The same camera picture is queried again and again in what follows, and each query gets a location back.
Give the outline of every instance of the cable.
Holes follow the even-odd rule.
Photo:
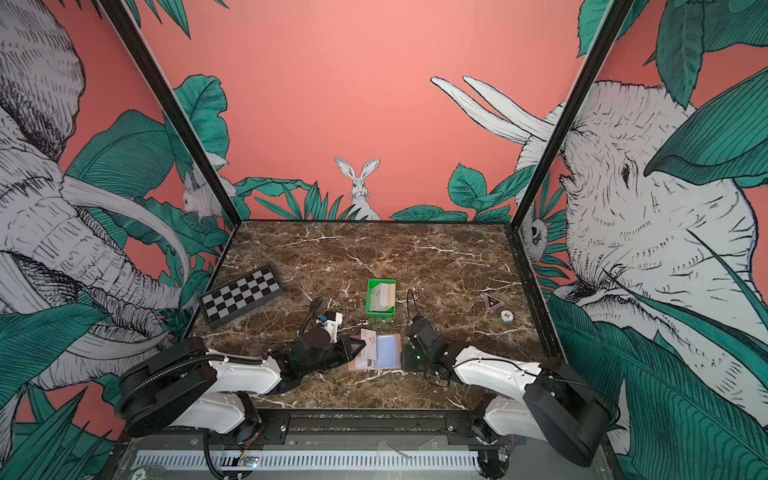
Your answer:
[[[262,359],[244,359],[240,357],[232,357],[232,356],[226,356],[226,355],[220,355],[220,354],[207,354],[202,356],[196,356],[192,359],[186,359],[181,362],[175,363],[173,365],[167,366],[164,369],[160,370],[159,372],[154,373],[153,375],[148,376],[145,380],[143,380],[141,383],[136,385],[134,388],[132,388],[128,393],[122,396],[120,400],[114,405],[114,414],[121,419],[124,419],[123,412],[125,410],[125,406],[128,404],[128,402],[131,401],[134,396],[136,396],[137,393],[139,393],[141,390],[146,389],[149,385],[152,383],[155,383],[157,380],[162,379],[166,376],[169,376],[171,373],[175,373],[179,370],[183,370],[186,367],[194,366],[199,363],[205,363],[205,362],[224,362],[229,361],[232,363],[239,363],[240,365],[261,365],[263,362]]]
[[[304,323],[302,323],[301,328],[299,329],[299,332],[296,334],[296,338],[300,337],[302,333],[304,333],[304,329],[310,323],[310,320],[315,318],[315,313],[317,313],[317,310],[320,310],[320,307],[323,305],[323,302],[325,301],[326,299],[322,298],[321,296],[318,296],[317,298],[312,300],[312,303],[310,303],[310,314],[306,316]]]

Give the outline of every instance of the table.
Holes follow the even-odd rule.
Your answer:
[[[488,353],[540,362],[545,355],[505,228],[475,223],[243,223],[221,260],[214,286],[271,263],[287,293],[215,332],[200,315],[191,335],[221,352],[264,355],[270,345],[294,339],[311,299],[323,296],[344,314],[340,333],[374,329],[400,333],[407,343],[406,292],[413,289],[419,313],[449,342],[470,342]],[[397,280],[393,318],[365,314],[371,278]],[[486,313],[483,293],[504,306]],[[504,309],[514,313],[512,324],[502,321]],[[326,375],[309,375],[283,395],[254,395],[253,403],[300,409],[473,409],[484,394],[477,386],[433,386],[417,373],[339,367]]]

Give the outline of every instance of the leaf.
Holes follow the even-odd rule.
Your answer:
[[[415,207],[408,207],[405,210],[400,210],[390,218],[399,222],[423,222],[444,212],[445,211],[440,207],[434,207],[432,205],[416,205]]]
[[[285,184],[280,185],[283,188],[283,192],[286,195],[286,200],[288,200],[288,207],[290,207],[290,210],[293,212],[293,214],[301,218],[301,209],[299,208],[299,202],[296,201],[296,198],[293,196],[292,193],[290,193],[290,190],[286,188]]]
[[[497,192],[502,192],[503,194],[489,208],[501,205],[505,201],[519,194],[520,190],[526,188],[528,184],[531,183],[531,177],[533,177],[535,170],[535,165],[521,168],[509,177],[506,177],[500,184],[496,185],[493,190],[491,190],[491,193],[495,194]]]
[[[464,212],[443,212],[429,218],[430,222],[465,222],[467,214]]]
[[[278,180],[276,178],[248,177],[235,185],[238,197],[248,197],[251,192],[258,190],[270,197],[279,197],[284,193],[283,186],[288,190],[302,188],[309,190],[310,186],[301,180]]]
[[[47,369],[72,342],[109,313],[83,303],[69,303],[24,315],[0,315],[0,359],[13,368],[0,371],[0,405]]]
[[[301,220],[300,218],[296,218],[293,216],[292,213],[285,210],[282,207],[278,207],[277,205],[273,204],[272,202],[268,200],[264,200],[263,198],[255,197],[256,201],[268,208],[269,210],[273,211],[274,213],[280,215],[282,218],[287,218],[288,220]]]
[[[544,177],[544,181],[541,182],[541,196],[539,197],[538,201],[538,211],[541,212],[540,215],[542,217],[546,215],[544,212],[544,206],[547,203],[547,194],[549,193],[550,173],[550,171],[547,171],[547,176]]]
[[[731,13],[724,0],[704,6],[704,51],[732,45],[768,46],[768,4],[761,2],[749,11]]]
[[[304,220],[310,218],[310,214],[314,213],[319,202],[320,188],[317,186],[317,182],[315,182],[310,188],[310,191],[306,192],[306,197],[304,197]]]
[[[744,480],[768,475],[766,432],[677,357],[630,327],[593,323],[581,308],[554,295],[547,307],[568,363],[588,385],[617,399],[626,379],[632,465],[640,475],[678,480],[719,478],[715,472]]]
[[[598,33],[603,14],[611,0],[584,0],[578,13],[578,55],[585,55],[592,46],[592,40]]]
[[[547,206],[544,207],[543,211],[541,212],[541,216],[545,217],[549,212],[552,211],[553,208],[555,208],[558,204],[558,201],[560,201],[560,197],[563,196],[563,192],[565,192],[564,187],[558,188],[558,191],[554,192],[554,195],[552,195],[552,198],[549,199],[547,202]]]
[[[94,382],[104,387],[104,392],[101,394],[101,399],[106,403],[115,406],[122,394],[120,394],[120,377],[111,373],[100,376]]]
[[[204,289],[208,284],[210,278],[210,272],[205,270],[196,270],[192,272],[184,284],[184,288],[181,290],[181,298],[179,299],[179,305],[186,305],[187,302],[197,295],[201,289]]]
[[[763,325],[768,327],[768,309],[766,308],[765,303],[757,298],[757,295],[755,295],[755,293],[752,291],[752,289],[750,289],[746,282],[744,282],[744,280],[742,280],[741,277],[735,271],[733,271],[730,265],[728,265],[728,263],[726,263],[726,261],[723,260],[720,255],[712,250],[709,245],[704,243],[704,241],[701,240],[694,232],[688,230],[688,233],[690,233],[690,235],[695,238],[697,242],[701,243],[704,248],[709,250],[709,252],[712,254],[712,257],[714,257],[715,260],[717,260],[720,265],[723,266],[723,268],[728,272],[728,275],[730,275],[731,279],[733,279],[733,281],[736,282],[736,285],[739,286],[741,293],[743,293],[746,299],[749,300],[750,305],[755,310],[755,313],[757,313],[757,316],[760,318],[760,320],[763,321]]]
[[[538,282],[539,286],[544,287],[544,288],[551,288],[553,290],[555,290],[557,288],[560,288],[560,286],[558,284],[556,284],[554,281],[552,281],[552,280],[550,280],[548,278],[537,276],[536,277],[536,281]]]
[[[549,265],[559,265],[569,270],[571,269],[571,266],[568,265],[566,262],[564,262],[563,260],[560,260],[557,257],[553,257],[552,255],[544,255],[541,258],[541,263],[547,263]]]
[[[553,266],[534,265],[533,270],[539,275],[547,276],[549,278],[568,278],[568,275],[565,272]]]
[[[741,13],[755,4],[757,0],[728,0],[728,10],[731,13]]]
[[[704,5],[667,3],[656,40],[656,67],[672,99],[688,106],[704,55]]]
[[[180,1],[164,0],[166,3],[180,3]],[[158,2],[167,12],[163,2],[160,0]],[[179,88],[175,88],[174,93],[179,100],[179,105],[187,114],[197,137],[200,138],[205,151],[225,158],[230,147],[230,135],[227,131],[227,123],[220,116],[221,112],[227,109],[227,96],[221,88],[221,81],[216,77],[193,75],[187,77]],[[184,181],[187,174],[194,177],[194,162],[189,150],[167,116],[165,117],[165,126],[170,145],[173,148],[179,178]]]
[[[72,422],[78,404],[85,390],[78,393],[69,402],[56,410],[48,420],[40,426],[16,449],[11,458],[0,470],[0,480],[19,480],[30,468],[39,466],[38,460],[52,450],[57,443],[60,445],[67,427]]]
[[[190,228],[189,224],[184,221],[184,218],[191,214],[185,213],[183,210],[174,207],[168,202],[163,202],[161,204],[154,198],[148,198],[146,200],[137,198],[134,199],[134,201],[155,214],[176,232],[176,235],[178,235],[181,243],[184,245],[187,254],[194,255],[196,253],[205,252],[217,255],[216,250],[205,246],[205,236]],[[147,227],[142,222],[113,213],[109,213],[109,216],[112,217],[112,220],[114,220],[119,227],[125,229],[129,237],[139,240],[144,245],[157,243],[164,252],[167,251],[167,247],[170,247],[168,242],[159,233],[155,232],[150,227]]]
[[[125,0],[125,4],[128,6],[128,9],[131,10],[131,14],[134,16],[134,20],[136,20],[136,25],[141,27],[141,16],[139,15],[139,9],[136,8],[136,1],[135,0]]]
[[[565,243],[550,243],[549,245],[547,245],[547,249],[544,252],[553,254],[553,253],[565,252],[567,250],[568,250],[568,245],[566,245]]]
[[[487,193],[485,177],[477,170],[458,164],[448,182],[448,196],[451,201],[464,208],[472,208],[472,201]]]
[[[159,187],[173,166],[165,127],[129,110],[108,130],[94,135],[66,174],[122,197],[139,198]]]
[[[168,16],[170,16],[176,25],[179,25],[187,37],[190,36],[190,26],[187,23],[187,13],[184,11],[183,0],[157,0],[157,3],[163,7]]]
[[[696,185],[768,174],[768,68],[708,101],[645,167]]]
[[[634,24],[634,21],[637,20],[637,17],[640,16],[641,13],[643,13],[643,9],[645,9],[645,5],[648,5],[648,0],[634,0],[632,2],[632,6],[629,8],[629,12],[627,13],[627,17],[624,20],[624,23],[621,24],[621,30],[619,30],[619,35],[616,36],[616,39],[623,37],[625,33],[627,33],[627,30],[629,30],[629,27]]]
[[[232,203],[235,205],[235,210],[237,210],[241,220],[248,220],[250,218],[250,208],[245,204],[245,198],[232,197]]]
[[[661,336],[661,332],[656,331],[656,335],[654,335],[654,343],[676,356],[681,362],[683,361],[683,357],[681,357],[677,350]]]
[[[503,208],[497,208],[494,210],[487,210],[480,214],[477,214],[472,220],[473,222],[511,222],[512,218],[509,215],[509,206]]]
[[[56,411],[53,405],[51,405],[51,401],[48,400],[48,396],[39,388],[29,386],[27,394],[29,395],[29,403],[32,407],[32,415],[37,423],[43,423],[45,420],[48,420]]]
[[[621,285],[609,273],[608,278],[625,289],[639,302],[648,305],[674,319],[680,320],[709,341],[728,352],[735,359],[748,368],[752,374],[766,387],[768,387],[768,346],[755,337],[731,326],[724,325],[715,319],[701,315],[682,306],[657,302],[627,289]]]
[[[486,210],[494,205],[497,205],[496,201],[502,197],[504,192],[496,192],[495,194],[485,195],[483,197],[477,197],[472,201],[472,208],[478,211],[478,213]]]
[[[344,198],[343,195],[337,198],[335,202],[333,202],[333,205],[331,206],[331,211],[328,213],[328,220],[336,219],[336,212],[339,211],[339,205],[341,204],[342,198]]]

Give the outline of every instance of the chess board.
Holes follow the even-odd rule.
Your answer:
[[[211,328],[217,328],[285,292],[270,265],[203,293],[200,303]]]

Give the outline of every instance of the green tray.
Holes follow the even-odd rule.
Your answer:
[[[372,278],[371,280],[368,280],[368,294],[366,295],[366,315],[374,316],[374,317],[377,317],[377,318],[387,318],[387,317],[390,317],[390,316],[395,316],[395,306],[397,306],[397,304],[395,304],[394,307],[392,307],[389,310],[386,310],[385,312],[372,312],[372,311],[368,310],[368,305],[370,305],[370,303],[371,303],[371,289],[374,286],[379,285],[380,283],[394,283],[396,285],[397,281],[395,281],[395,280],[382,280],[380,278]]]

